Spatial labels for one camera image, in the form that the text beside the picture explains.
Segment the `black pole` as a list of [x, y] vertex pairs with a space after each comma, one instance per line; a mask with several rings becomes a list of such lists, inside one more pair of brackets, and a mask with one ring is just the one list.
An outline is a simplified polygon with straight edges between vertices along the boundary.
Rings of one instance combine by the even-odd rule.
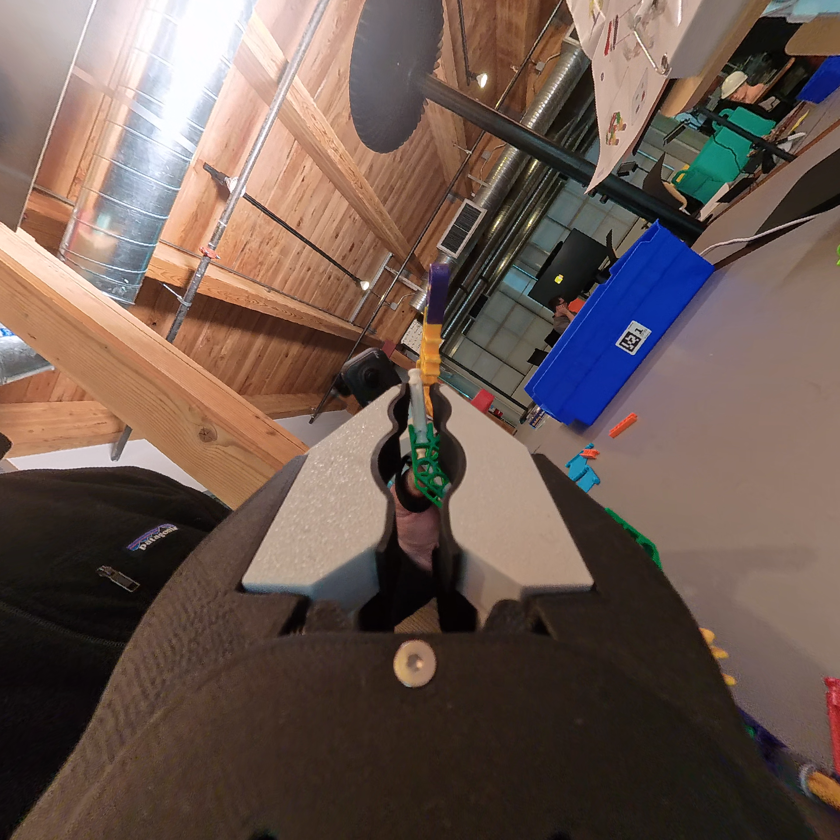
[[604, 195], [616, 205], [648, 222], [660, 222], [690, 245], [694, 244], [704, 232], [705, 227], [699, 220], [667, 205], [662, 199], [648, 195], [640, 187], [616, 175], [608, 174], [603, 181], [594, 184], [595, 166], [593, 163], [514, 122], [498, 110], [466, 96], [434, 75], [414, 72], [411, 79], [413, 87], [422, 94], [425, 100], [442, 106], [547, 165], [568, 180], [579, 183], [587, 192], [594, 191]]

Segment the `black round disc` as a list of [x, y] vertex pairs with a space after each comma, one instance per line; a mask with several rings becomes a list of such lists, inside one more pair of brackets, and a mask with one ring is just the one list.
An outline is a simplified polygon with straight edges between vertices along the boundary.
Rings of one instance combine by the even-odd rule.
[[378, 154], [399, 149], [424, 113], [417, 81], [434, 72], [444, 29], [441, 1], [366, 1], [353, 38], [349, 95], [353, 126]]

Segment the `yellow connector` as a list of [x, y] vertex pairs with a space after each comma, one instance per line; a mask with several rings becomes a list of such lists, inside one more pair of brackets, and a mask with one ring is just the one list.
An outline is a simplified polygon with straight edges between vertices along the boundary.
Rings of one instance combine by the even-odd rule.
[[423, 321], [421, 347], [416, 369], [423, 386], [423, 398], [429, 417], [433, 414], [430, 389], [432, 385], [438, 382], [440, 376], [442, 329], [443, 325], [439, 322], [430, 322], [426, 318]]

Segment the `white vent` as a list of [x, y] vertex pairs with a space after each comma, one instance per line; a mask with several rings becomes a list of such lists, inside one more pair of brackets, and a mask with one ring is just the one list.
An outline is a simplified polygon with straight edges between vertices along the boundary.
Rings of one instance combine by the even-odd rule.
[[438, 241], [437, 250], [452, 259], [458, 258], [486, 215], [484, 207], [469, 199], [463, 200]]

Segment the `metal pipe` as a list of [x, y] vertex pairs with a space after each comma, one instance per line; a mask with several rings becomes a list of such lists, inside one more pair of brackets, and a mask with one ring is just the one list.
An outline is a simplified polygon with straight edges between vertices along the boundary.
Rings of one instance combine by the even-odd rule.
[[224, 206], [224, 210], [221, 213], [219, 219], [217, 220], [212, 236], [210, 237], [202, 251], [202, 256], [197, 264], [196, 269], [192, 273], [191, 279], [183, 295], [179, 298], [180, 303], [178, 309], [176, 310], [174, 320], [172, 322], [171, 327], [169, 328], [168, 333], [165, 336], [165, 340], [168, 343], [175, 342], [175, 339], [184, 321], [186, 320], [186, 315], [192, 307], [198, 289], [201, 286], [205, 274], [207, 273], [207, 269], [211, 265], [211, 263], [217, 258], [217, 247], [220, 245], [227, 231], [228, 224], [234, 214], [239, 200], [245, 193], [249, 177], [256, 166], [257, 160], [259, 159], [259, 155], [267, 142], [267, 139], [275, 124], [275, 121], [277, 120], [280, 108], [287, 98], [287, 94], [291, 89], [292, 82], [295, 80], [298, 74], [302, 61], [308, 52], [308, 49], [314, 39], [314, 36], [321, 24], [322, 18], [326, 13], [329, 4], [329, 1], [316, 2], [312, 10], [311, 16], [309, 18], [309, 21], [303, 29], [297, 47], [292, 53], [291, 58], [289, 58], [286, 61], [286, 64], [283, 66], [280, 72], [280, 77], [277, 83], [275, 94], [273, 96], [273, 99], [271, 99], [269, 103], [268, 113], [255, 137], [255, 141], [253, 142], [247, 157], [245, 158], [245, 162], [243, 164], [243, 167], [241, 168], [240, 173], [235, 178], [234, 186], [228, 189], [229, 195]]

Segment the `person's left hand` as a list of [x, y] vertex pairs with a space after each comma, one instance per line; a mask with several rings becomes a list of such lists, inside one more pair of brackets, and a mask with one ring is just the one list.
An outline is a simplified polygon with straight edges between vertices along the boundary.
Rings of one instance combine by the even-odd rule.
[[397, 542], [409, 560], [422, 571], [433, 571], [434, 552], [439, 541], [439, 510], [409, 511], [399, 507], [395, 513]]

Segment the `instruction sheet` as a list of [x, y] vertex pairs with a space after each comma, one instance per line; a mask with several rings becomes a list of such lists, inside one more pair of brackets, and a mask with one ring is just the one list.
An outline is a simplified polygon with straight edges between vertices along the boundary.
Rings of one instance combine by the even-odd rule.
[[700, 5], [690, 1], [567, 2], [594, 79], [599, 157], [587, 192], [603, 183], [630, 151], [668, 80], [697, 71], [690, 27]]

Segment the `green fan connector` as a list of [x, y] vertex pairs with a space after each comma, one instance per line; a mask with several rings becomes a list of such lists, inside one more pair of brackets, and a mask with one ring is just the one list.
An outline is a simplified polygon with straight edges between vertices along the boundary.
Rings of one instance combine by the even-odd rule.
[[422, 496], [437, 509], [443, 506], [450, 481], [440, 462], [440, 435], [434, 425], [426, 425], [425, 435], [412, 423], [407, 426], [414, 484]]

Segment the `green plastic crate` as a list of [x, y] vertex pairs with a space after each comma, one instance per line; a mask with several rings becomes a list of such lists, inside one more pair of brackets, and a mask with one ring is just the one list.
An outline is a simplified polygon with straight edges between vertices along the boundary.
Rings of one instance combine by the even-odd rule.
[[[776, 121], [761, 108], [723, 108], [720, 116], [757, 136], [772, 133]], [[735, 181], [748, 162], [752, 142], [731, 129], [713, 123], [713, 134], [697, 157], [671, 179], [683, 196], [708, 203], [719, 189]]]

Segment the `cyan flat panel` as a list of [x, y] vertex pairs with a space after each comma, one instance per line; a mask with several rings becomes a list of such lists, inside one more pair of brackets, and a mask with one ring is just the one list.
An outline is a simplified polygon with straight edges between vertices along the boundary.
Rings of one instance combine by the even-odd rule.
[[601, 483], [600, 477], [595, 473], [592, 466], [592, 462], [597, 459], [599, 454], [600, 452], [594, 447], [594, 444], [589, 443], [565, 465], [570, 480], [587, 494]]

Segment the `blue storage bin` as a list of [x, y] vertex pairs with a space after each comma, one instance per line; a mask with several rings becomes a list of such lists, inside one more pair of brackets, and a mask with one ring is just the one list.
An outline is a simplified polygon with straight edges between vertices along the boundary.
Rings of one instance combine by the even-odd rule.
[[526, 393], [562, 424], [593, 425], [713, 271], [654, 223], [588, 298]]

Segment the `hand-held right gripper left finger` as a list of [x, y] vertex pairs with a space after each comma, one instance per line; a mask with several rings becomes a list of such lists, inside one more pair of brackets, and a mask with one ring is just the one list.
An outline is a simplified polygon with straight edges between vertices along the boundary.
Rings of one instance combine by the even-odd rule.
[[250, 595], [335, 602], [370, 630], [393, 630], [387, 558], [394, 503], [380, 456], [400, 462], [407, 386], [387, 390], [305, 456], [241, 585]]

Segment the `purple and yellow rod assembly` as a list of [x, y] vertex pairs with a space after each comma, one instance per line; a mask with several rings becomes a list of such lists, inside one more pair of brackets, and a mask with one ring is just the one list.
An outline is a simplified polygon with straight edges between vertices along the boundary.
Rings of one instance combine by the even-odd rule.
[[745, 718], [748, 735], [773, 775], [791, 791], [839, 812], [839, 782], [834, 772], [788, 748], [768, 729]]

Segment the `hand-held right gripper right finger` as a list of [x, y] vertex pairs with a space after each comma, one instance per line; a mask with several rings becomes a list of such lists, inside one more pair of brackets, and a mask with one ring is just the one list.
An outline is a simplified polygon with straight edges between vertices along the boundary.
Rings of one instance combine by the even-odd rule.
[[501, 602], [593, 592], [527, 448], [447, 385], [438, 387], [438, 432], [450, 481], [438, 544], [442, 631], [474, 632]]

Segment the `white rod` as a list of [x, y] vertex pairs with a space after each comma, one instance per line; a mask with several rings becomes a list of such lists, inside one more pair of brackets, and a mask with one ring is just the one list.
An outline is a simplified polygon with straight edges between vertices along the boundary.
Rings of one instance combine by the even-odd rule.
[[428, 441], [426, 392], [422, 372], [417, 367], [408, 372], [408, 386], [411, 399], [411, 425], [415, 439], [419, 444], [426, 444]]

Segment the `black monitor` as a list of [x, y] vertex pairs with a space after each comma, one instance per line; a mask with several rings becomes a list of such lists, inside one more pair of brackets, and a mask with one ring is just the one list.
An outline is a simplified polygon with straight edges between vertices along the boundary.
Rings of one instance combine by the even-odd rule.
[[605, 243], [602, 243], [573, 229], [539, 270], [528, 297], [550, 309], [554, 308], [552, 300], [555, 298], [571, 303], [607, 279], [608, 270], [616, 261], [612, 230], [607, 232]]

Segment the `small blue bin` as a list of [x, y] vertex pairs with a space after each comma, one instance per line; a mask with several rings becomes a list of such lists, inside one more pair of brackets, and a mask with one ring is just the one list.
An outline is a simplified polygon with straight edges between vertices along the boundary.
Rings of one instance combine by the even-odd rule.
[[839, 68], [839, 56], [826, 57], [796, 95], [796, 100], [819, 104], [833, 95], [839, 89]]

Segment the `silver ventilation duct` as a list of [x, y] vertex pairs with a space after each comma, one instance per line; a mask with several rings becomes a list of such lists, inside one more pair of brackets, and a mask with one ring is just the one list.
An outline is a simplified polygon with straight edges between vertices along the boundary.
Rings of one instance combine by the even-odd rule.
[[59, 258], [131, 307], [254, 13], [255, 1], [146, 2]]

